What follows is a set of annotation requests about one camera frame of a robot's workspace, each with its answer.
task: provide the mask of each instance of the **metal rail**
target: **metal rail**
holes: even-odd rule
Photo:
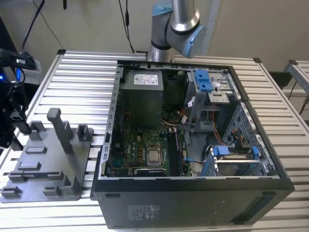
[[[113,79],[118,59],[145,60],[139,54],[67,51],[57,56],[28,111],[28,121],[46,118],[50,107],[59,107],[71,127],[88,123],[95,130],[86,169],[82,198],[75,202],[0,203],[0,229],[22,231],[105,231],[97,202],[89,199],[99,146],[103,143]],[[154,231],[309,231],[309,129],[262,64],[247,58],[175,57],[178,63],[231,65],[238,74],[259,120],[292,182],[295,192],[252,227],[171,228]],[[28,137],[19,134],[25,144]],[[0,156],[0,189],[6,185],[21,152],[6,150]]]

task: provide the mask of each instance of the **regulatory label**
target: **regulatory label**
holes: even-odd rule
[[[129,220],[158,220],[160,205],[159,204],[131,204],[127,206]]]
[[[135,85],[146,85],[146,86],[157,86],[158,85],[158,75],[135,74],[134,84]]]

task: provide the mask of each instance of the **blue plastic clip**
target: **blue plastic clip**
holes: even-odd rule
[[[212,92],[213,87],[206,70],[196,70],[195,79],[201,92]]]

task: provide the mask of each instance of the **blue latch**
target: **blue latch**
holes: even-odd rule
[[[195,79],[201,92],[212,92],[213,87],[206,70],[196,70]]]
[[[228,156],[230,151],[227,146],[215,146],[213,148],[213,154],[215,156]]]
[[[253,156],[254,159],[257,160],[259,158],[259,149],[257,149],[257,147],[252,147],[252,152],[253,152]]]

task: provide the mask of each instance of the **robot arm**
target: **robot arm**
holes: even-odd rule
[[[172,0],[153,7],[151,48],[148,61],[173,62],[172,48],[186,58],[194,57],[206,36],[199,23],[194,0]]]

